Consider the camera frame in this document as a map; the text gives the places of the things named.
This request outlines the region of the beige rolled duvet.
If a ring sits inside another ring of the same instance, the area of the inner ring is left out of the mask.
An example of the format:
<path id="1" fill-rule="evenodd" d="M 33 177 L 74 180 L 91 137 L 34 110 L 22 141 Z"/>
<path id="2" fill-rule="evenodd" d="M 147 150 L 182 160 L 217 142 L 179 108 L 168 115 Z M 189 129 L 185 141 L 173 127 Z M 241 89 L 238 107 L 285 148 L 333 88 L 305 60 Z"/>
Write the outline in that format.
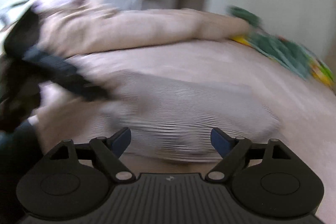
<path id="1" fill-rule="evenodd" d="M 159 46 L 189 40 L 221 41 L 250 32 L 247 21 L 193 9 L 121 11 L 104 0 L 41 5 L 38 47 L 62 57 Z"/>

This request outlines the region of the pale pink bed sheet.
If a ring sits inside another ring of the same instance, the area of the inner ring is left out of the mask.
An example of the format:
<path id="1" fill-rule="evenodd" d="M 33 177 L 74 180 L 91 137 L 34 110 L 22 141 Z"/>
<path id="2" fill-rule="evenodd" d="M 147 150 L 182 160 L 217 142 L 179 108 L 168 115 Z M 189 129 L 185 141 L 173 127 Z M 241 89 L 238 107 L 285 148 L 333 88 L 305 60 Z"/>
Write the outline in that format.
<path id="1" fill-rule="evenodd" d="M 192 41 L 70 58 L 92 80 L 110 85 L 113 72 L 130 70 L 193 83 L 248 87 L 279 118 L 274 138 L 285 142 L 321 178 L 325 195 L 317 215 L 335 223 L 335 95 L 236 42 Z M 55 84 L 42 85 L 37 111 L 43 151 L 63 139 L 86 143 L 114 133 L 107 102 L 84 102 Z"/>

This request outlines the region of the green knitted blanket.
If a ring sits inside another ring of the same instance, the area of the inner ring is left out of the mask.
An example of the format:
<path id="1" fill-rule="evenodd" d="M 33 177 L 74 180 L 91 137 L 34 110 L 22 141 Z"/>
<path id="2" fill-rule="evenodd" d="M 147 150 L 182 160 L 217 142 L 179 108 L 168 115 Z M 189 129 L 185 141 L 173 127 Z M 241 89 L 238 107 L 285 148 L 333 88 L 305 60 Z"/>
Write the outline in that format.
<path id="1" fill-rule="evenodd" d="M 227 11 L 245 20 L 251 28 L 248 34 L 236 36 L 236 42 L 255 49 L 303 79 L 321 68 L 315 55 L 304 46 L 266 32 L 259 16 L 237 6 L 230 6 Z"/>

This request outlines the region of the grey striped garment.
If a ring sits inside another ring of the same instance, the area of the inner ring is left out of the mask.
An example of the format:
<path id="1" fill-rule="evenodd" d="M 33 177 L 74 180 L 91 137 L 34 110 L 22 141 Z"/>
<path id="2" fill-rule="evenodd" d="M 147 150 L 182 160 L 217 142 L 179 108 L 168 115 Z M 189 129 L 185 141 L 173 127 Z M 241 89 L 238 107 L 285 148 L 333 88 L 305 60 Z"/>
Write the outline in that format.
<path id="1" fill-rule="evenodd" d="M 276 136 L 279 119 L 249 87 L 191 83 L 132 71 L 111 74 L 109 102 L 84 103 L 68 136 L 82 143 L 127 127 L 127 153 L 168 161 L 211 162 L 219 156 L 210 141 L 217 127 L 233 138 L 265 142 Z"/>

